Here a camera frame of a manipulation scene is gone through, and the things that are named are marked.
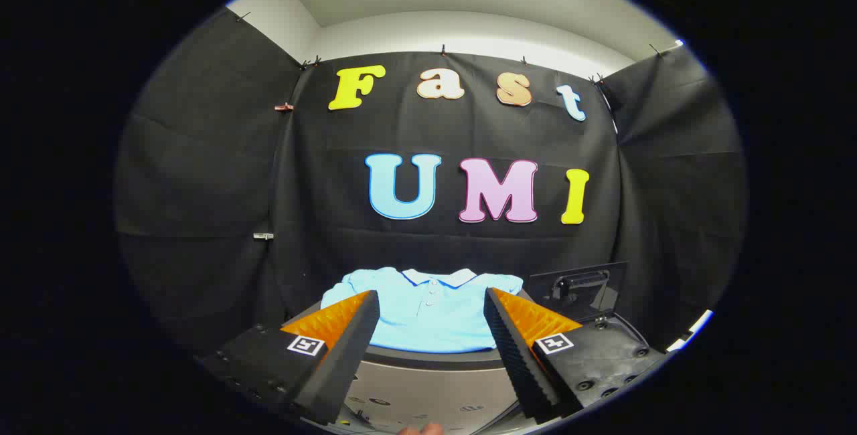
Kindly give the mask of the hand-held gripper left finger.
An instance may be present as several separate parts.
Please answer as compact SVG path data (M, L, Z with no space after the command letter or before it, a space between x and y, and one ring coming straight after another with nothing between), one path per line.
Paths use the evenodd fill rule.
M202 358L202 367L287 420L333 423L380 318L374 290L284 325L258 323Z

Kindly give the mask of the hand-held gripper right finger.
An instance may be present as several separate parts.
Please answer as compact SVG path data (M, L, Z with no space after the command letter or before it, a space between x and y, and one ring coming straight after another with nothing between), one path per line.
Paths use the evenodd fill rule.
M483 314L525 417L574 416L617 396L667 361L624 319L578 322L498 288Z

